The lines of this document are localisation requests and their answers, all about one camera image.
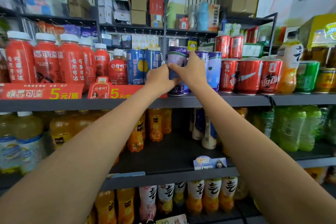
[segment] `red box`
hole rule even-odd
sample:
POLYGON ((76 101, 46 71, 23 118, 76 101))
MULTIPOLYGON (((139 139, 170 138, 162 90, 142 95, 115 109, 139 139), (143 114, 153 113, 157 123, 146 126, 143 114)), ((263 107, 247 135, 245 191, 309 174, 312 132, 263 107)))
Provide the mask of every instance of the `red box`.
POLYGON ((149 0, 149 14, 163 16, 164 0, 149 0))

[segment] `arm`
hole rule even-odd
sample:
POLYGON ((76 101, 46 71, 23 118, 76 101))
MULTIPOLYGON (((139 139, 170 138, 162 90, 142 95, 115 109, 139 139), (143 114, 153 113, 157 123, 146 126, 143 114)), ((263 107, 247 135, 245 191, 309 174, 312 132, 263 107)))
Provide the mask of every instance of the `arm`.
POLYGON ((140 116, 175 82, 168 79, 167 65, 151 70, 141 90, 74 136, 0 198, 1 223, 84 223, 140 116))
POLYGON ((243 119, 207 84, 205 66, 190 53, 186 67, 168 64, 196 95, 270 223, 332 223, 336 200, 289 155, 243 119))

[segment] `brown cardboard box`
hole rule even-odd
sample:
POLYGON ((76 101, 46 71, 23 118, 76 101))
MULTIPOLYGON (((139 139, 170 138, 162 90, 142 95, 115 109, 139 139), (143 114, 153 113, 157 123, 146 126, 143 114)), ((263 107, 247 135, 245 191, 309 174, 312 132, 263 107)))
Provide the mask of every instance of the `brown cardboard box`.
POLYGON ((71 17, 91 19, 91 5, 87 0, 68 0, 71 17))
POLYGON ((131 0, 132 10, 147 11, 147 0, 131 0))
POLYGON ((131 11, 131 23, 138 25, 146 25, 146 12, 132 10, 131 11))

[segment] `red can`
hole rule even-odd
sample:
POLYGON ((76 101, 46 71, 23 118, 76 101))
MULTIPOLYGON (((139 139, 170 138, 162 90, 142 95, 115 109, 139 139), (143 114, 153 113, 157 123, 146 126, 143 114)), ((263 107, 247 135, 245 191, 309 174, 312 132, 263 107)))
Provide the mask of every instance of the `red can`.
POLYGON ((109 76, 110 55, 106 50, 106 44, 95 44, 97 76, 109 76))
POLYGON ((263 61, 259 93, 273 95, 280 79, 282 61, 263 61))
POLYGON ((96 58, 95 53, 91 49, 91 41, 88 37, 79 39, 79 47, 82 48, 85 63, 86 85, 90 87, 96 82, 96 58))
POLYGON ((215 52, 222 53, 222 59, 229 56, 230 37, 228 35, 221 35, 216 37, 215 52))
POLYGON ((35 83, 35 61, 30 36, 25 32, 8 31, 7 65, 11 83, 35 83))
POLYGON ((243 56, 244 37, 233 36, 230 38, 229 58, 241 59, 243 56))
POLYGON ((83 83, 83 92, 88 87, 85 77, 85 62, 82 49, 78 46, 78 37, 61 34, 62 45, 58 48, 58 59, 61 66, 62 80, 65 83, 83 83))
POLYGON ((57 57, 56 37, 47 33, 36 33, 34 47, 36 76, 39 83, 61 83, 61 68, 57 57))
POLYGON ((246 58, 239 62, 237 90, 246 95, 255 95, 259 90, 263 62, 256 58, 246 58))
POLYGON ((220 72, 219 90, 232 93, 235 89, 239 61, 238 59, 222 59, 220 72))

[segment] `right arm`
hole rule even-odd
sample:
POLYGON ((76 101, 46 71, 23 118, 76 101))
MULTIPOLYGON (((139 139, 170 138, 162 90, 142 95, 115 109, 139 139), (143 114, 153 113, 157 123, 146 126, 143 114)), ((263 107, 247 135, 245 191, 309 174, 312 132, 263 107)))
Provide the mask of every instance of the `right arm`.
POLYGON ((168 64, 189 86, 216 128, 240 175, 270 223, 333 223, 336 200, 302 167, 243 119, 207 83, 204 62, 168 64))

